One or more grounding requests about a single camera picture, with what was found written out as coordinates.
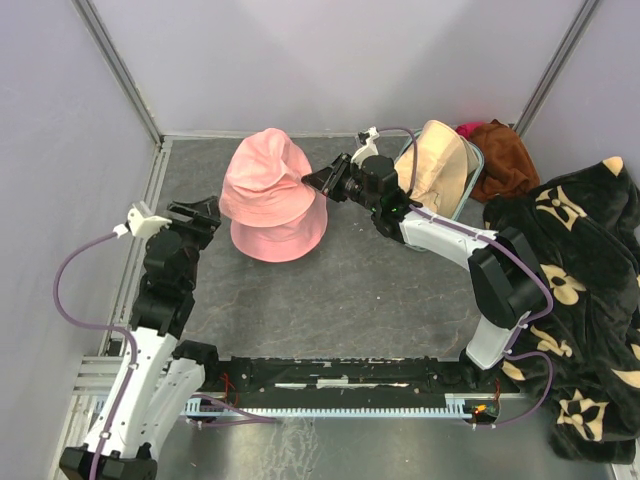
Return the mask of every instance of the black blanket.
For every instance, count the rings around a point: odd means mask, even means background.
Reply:
[[[555,420],[554,451],[631,463],[640,435],[640,199],[622,159],[556,178],[525,197],[498,197],[484,219],[492,229],[525,234],[552,288],[553,312],[532,322],[513,350],[551,357],[555,377],[545,405]],[[502,368],[527,394],[542,394],[543,359]]]

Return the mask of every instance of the pink cloth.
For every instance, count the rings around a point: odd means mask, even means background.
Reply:
[[[458,125],[458,128],[456,128],[456,133],[466,138],[467,140],[469,140],[469,137],[471,136],[471,132],[473,132],[480,125],[484,125],[484,124],[485,122],[464,123],[462,125]]]
[[[326,198],[301,181],[311,173],[304,152],[281,130],[246,138],[224,178],[220,211],[245,255],[288,262],[306,255],[327,228]]]

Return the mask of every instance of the beige hat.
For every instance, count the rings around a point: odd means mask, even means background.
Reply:
[[[429,120],[418,137],[418,168],[411,199],[451,218],[465,190],[467,176],[478,167],[473,148],[448,125]],[[406,192],[413,170],[413,145],[396,162],[398,183]]]

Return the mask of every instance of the brown cloth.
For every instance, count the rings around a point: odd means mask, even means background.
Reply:
[[[540,177],[529,152],[516,132],[498,120],[471,132],[469,140],[482,150],[484,168],[471,198],[486,203],[496,195],[513,198],[540,185]]]

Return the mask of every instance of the basket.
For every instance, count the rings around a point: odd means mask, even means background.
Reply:
[[[416,130],[415,131],[416,138],[421,133],[422,133],[422,129]],[[410,145],[411,145],[411,139],[407,140],[407,143],[405,143],[403,145],[403,147],[400,149],[400,153],[398,154],[398,158],[400,158],[400,156],[404,152],[407,151],[407,149],[409,148]],[[474,153],[476,154],[476,158],[478,159],[478,167],[475,170],[469,172],[469,175],[467,176],[467,181],[466,181],[465,187],[464,187],[464,193],[462,194],[462,198],[460,199],[460,203],[458,203],[458,206],[456,207],[456,210],[453,212],[453,216],[451,217],[451,220],[457,220],[458,217],[460,216],[460,212],[462,212],[462,208],[464,207],[464,204],[467,202],[467,199],[469,198],[469,195],[471,195],[471,190],[473,190],[473,186],[478,181],[478,177],[480,176],[480,172],[482,171],[482,167],[484,167],[484,155],[482,155],[482,152],[480,151],[480,149],[478,147],[476,147],[471,142],[469,142],[469,145],[471,145],[471,148],[473,149]]]

